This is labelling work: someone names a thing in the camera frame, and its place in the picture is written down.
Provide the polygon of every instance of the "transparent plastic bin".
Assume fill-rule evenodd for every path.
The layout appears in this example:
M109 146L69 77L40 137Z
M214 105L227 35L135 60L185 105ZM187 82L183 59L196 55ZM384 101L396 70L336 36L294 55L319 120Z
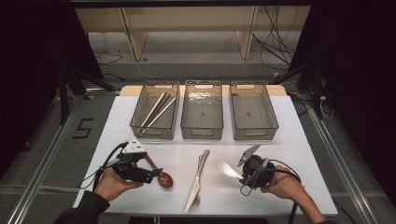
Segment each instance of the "transparent plastic bin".
M184 139L221 139L224 123L220 81L186 81L180 126Z
M179 102L178 85L178 81L148 80L144 83L130 123L136 138L166 140L172 140L174 138ZM170 97L162 106L161 111L169 105L173 99L176 100L170 104L150 127L142 128L143 122L164 92L169 93Z
M272 140L279 128L265 84L232 82L230 109L233 139Z

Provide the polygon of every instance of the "person's left hand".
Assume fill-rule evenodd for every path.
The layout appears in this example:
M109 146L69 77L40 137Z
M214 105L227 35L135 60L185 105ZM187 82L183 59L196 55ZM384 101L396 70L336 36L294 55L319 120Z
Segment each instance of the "person's left hand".
M109 167L103 172L102 177L93 192L99 194L110 202L119 197L124 191L128 189L137 189L142 186L143 183L121 179L113 168Z

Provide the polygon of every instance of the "person's arm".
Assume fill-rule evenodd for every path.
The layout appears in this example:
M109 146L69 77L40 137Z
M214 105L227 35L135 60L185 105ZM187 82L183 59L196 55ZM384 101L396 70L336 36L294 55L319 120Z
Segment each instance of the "person's arm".
M128 189L136 189L142 183L122 180L113 170L107 168L93 192L84 191L77 208L62 212L53 224L96 223L99 215L107 210L110 201L116 199Z
M282 166L277 166L276 169L289 170ZM261 190L263 193L270 192L279 198L291 199L296 202L309 223L334 223L326 221L311 196L300 182L291 175L275 172L273 182L268 186L261 187Z

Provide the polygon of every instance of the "chopsticks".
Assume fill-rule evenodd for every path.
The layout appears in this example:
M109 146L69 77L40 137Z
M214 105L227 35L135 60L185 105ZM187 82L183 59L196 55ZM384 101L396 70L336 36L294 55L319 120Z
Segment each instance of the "chopsticks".
M165 111L169 106L176 100L176 97L165 107L163 107L170 98L170 94L168 92L164 92L161 94L160 98L158 99L157 103L152 107L151 111L148 113L148 116L142 123L142 128L144 130L139 130L138 133L142 135Z

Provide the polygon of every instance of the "fork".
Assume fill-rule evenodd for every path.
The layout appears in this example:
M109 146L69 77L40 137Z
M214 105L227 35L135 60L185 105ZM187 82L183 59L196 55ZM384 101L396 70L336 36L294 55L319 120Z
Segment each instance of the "fork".
M201 163L201 159L202 159L202 155L199 155L198 167L199 167L199 164ZM201 195L199 195L199 191L198 191L197 195L194 198L194 201L192 202L192 206L198 207L200 201L201 201Z

